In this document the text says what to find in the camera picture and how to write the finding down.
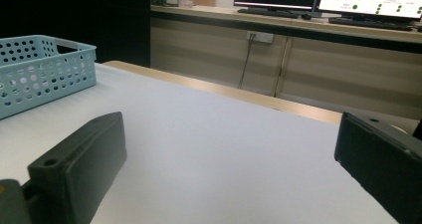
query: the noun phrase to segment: black monitor bezel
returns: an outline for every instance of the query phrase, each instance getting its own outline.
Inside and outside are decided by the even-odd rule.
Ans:
[[[234,0],[234,6],[267,8],[270,10],[311,11],[316,0]]]
[[[354,13],[354,12],[321,9],[319,7],[320,1],[321,0],[316,0],[315,12],[339,14],[342,17],[349,17],[355,20],[375,20],[375,21],[394,22],[394,23],[409,23],[409,22],[420,21],[422,18],[422,16],[420,16],[419,18],[411,18],[411,17],[399,17],[399,16],[390,16],[390,15],[382,15],[382,14],[377,15],[377,14],[369,14],[369,13],[357,13],[357,12]]]

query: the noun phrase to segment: keyboard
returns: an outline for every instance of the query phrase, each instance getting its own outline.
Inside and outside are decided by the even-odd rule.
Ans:
[[[263,16],[271,16],[271,17],[283,17],[283,18],[295,18],[298,19],[299,15],[290,13],[290,12],[273,12],[267,10],[255,10],[255,9],[240,9],[238,13],[245,13],[245,14],[254,14],[254,15],[263,15]]]
[[[355,21],[347,18],[328,18],[328,22],[332,24],[357,26],[357,27],[368,27],[368,28],[380,28],[397,31],[412,31],[412,28],[402,24],[382,23],[382,22],[371,22],[371,21]]]

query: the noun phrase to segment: black cabinet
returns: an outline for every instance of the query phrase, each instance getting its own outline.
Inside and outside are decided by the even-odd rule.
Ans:
[[[97,61],[150,66],[150,0],[0,0],[0,38],[42,34],[97,46]]]

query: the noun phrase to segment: electrical cable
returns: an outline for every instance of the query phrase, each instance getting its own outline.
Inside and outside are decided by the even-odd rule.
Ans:
[[[243,73],[242,73],[242,77],[241,77],[240,82],[239,82],[238,89],[242,89],[243,79],[245,78],[246,65],[248,64],[248,61],[249,61],[249,55],[251,54],[252,42],[254,41],[254,38],[255,38],[255,34],[249,35],[248,54],[246,55],[246,61],[245,61],[245,65],[243,67]]]

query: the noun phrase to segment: computer mouse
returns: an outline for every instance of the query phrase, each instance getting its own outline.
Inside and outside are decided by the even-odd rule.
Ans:
[[[313,17],[311,14],[302,14],[302,19],[304,20],[310,20]]]

